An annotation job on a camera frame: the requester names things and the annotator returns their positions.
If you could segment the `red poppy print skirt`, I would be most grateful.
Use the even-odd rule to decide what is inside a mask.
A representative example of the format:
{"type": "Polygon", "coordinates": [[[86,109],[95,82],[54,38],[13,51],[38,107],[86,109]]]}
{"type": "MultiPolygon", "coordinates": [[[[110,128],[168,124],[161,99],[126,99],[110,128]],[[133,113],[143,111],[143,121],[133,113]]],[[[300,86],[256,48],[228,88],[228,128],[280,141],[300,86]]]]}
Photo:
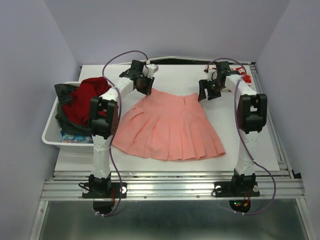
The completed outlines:
{"type": "Polygon", "coordinates": [[[251,77],[244,67],[232,68],[225,77],[224,86],[231,92],[239,95],[254,95],[256,92],[251,88],[251,77]]]}

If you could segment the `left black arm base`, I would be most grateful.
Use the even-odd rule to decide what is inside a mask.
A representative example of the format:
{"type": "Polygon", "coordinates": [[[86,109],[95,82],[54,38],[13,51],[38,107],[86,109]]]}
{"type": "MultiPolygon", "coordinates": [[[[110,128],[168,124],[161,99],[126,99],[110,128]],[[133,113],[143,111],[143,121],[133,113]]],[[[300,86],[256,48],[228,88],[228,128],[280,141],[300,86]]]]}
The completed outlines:
{"type": "Polygon", "coordinates": [[[107,188],[89,182],[80,182],[78,186],[82,189],[83,199],[111,199],[127,197],[127,183],[111,182],[107,188]]]}

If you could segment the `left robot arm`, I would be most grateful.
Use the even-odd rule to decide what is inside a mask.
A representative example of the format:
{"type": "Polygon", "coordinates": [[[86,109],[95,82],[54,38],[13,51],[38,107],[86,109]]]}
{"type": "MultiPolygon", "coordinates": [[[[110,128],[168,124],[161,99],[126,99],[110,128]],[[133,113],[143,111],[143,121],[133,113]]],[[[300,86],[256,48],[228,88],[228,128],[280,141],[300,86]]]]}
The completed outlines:
{"type": "Polygon", "coordinates": [[[147,60],[131,62],[130,68],[122,72],[111,88],[90,100],[88,126],[93,139],[93,167],[88,178],[87,191],[96,198],[111,193],[110,150],[122,113],[122,100],[136,90],[146,96],[152,92],[154,74],[159,67],[147,60]]]}

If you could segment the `pink skirt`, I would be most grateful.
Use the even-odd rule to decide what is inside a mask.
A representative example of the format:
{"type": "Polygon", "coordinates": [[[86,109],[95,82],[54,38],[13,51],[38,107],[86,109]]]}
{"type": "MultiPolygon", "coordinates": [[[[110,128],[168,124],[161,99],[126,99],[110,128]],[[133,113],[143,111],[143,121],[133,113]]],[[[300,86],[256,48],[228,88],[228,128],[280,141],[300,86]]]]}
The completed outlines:
{"type": "Polygon", "coordinates": [[[121,119],[112,145],[141,158],[188,161],[222,157],[226,151],[198,101],[198,94],[156,89],[121,119]]]}

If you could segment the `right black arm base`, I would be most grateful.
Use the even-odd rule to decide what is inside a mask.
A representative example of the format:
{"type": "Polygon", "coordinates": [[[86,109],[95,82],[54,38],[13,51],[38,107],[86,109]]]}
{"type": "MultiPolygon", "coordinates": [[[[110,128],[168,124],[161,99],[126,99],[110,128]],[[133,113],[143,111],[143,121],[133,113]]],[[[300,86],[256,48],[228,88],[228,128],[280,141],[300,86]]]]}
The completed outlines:
{"type": "Polygon", "coordinates": [[[260,191],[254,191],[255,185],[234,186],[231,181],[216,181],[211,192],[217,198],[259,197],[260,191]]]}

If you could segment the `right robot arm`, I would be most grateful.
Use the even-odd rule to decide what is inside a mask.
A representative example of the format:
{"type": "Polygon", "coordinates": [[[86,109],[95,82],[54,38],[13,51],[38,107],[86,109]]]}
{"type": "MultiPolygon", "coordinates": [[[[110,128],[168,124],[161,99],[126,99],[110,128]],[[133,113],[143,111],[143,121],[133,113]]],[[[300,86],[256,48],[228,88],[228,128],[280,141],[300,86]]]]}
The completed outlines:
{"type": "Polygon", "coordinates": [[[234,94],[235,125],[240,139],[231,180],[216,181],[211,194],[217,198],[258,197],[254,154],[259,135],[267,123],[268,98],[252,89],[245,82],[245,75],[232,70],[229,62],[228,58],[211,61],[215,68],[206,66],[207,78],[199,81],[198,101],[219,98],[223,89],[234,94]]]}

